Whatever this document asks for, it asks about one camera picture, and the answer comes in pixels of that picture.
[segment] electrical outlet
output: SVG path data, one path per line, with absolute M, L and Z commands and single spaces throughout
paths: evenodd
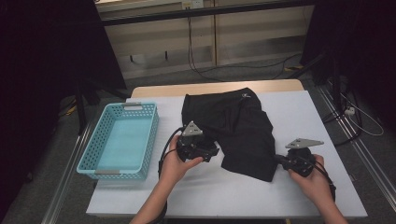
M 184 1 L 181 2 L 181 9 L 186 10 L 186 9 L 191 9 L 192 7 L 192 1 Z
M 192 8 L 202 8 L 204 7 L 204 0 L 197 0 L 197 1 L 191 1 L 192 2 Z
M 354 115 L 355 114 L 355 108 L 354 107 L 349 107 L 348 109 L 346 109 L 345 114 L 346 115 Z

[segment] human arm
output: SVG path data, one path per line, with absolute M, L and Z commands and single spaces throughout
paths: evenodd
M 314 156 L 317 162 L 324 165 L 323 157 Z M 326 224 L 347 223 L 347 220 L 332 199 L 328 180 L 320 171 L 314 169 L 311 175 L 302 177 L 289 169 L 289 174 L 291 179 L 300 186 L 305 196 L 317 207 Z
M 169 144 L 169 152 L 163 161 L 160 180 L 136 216 L 134 216 L 134 219 L 130 222 L 131 224 L 149 223 L 158 217 L 176 183 L 183 178 L 184 174 L 190 168 L 204 160 L 202 157 L 199 157 L 192 161 L 183 162 L 174 150 L 177 147 L 177 138 L 177 135 L 174 136 Z

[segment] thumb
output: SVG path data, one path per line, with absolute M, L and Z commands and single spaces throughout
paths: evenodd
M 186 162 L 185 164 L 186 164 L 186 166 L 187 166 L 187 169 L 190 169 L 190 168 L 192 168 L 192 167 L 198 165 L 198 164 L 201 163 L 202 161 L 204 161 L 204 158 L 202 158 L 202 157 L 197 157 L 197 158 L 193 159 L 192 161 Z
M 304 179 L 302 176 L 300 176 L 299 174 L 295 173 L 293 170 L 289 169 L 288 170 L 290 178 L 296 182 L 301 181 L 301 179 Z

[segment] black cloth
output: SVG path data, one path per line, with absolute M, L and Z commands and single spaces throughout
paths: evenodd
M 225 157 L 221 167 L 271 182 L 274 159 L 273 126 L 249 88 L 204 95 L 186 95 L 182 122 L 194 121 L 204 134 L 217 140 Z

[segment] silver metal bracket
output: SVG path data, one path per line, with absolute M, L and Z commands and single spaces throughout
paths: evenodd
M 303 139 L 303 138 L 297 138 L 296 140 L 290 142 L 286 148 L 303 148 L 303 147 L 313 147 L 313 146 L 318 146 L 318 145 L 323 145 L 324 142 L 322 141 L 316 141 L 316 140 L 310 140 L 310 139 Z
M 195 136 L 195 135 L 202 135 L 204 132 L 196 126 L 194 121 L 192 120 L 181 134 L 182 136 Z

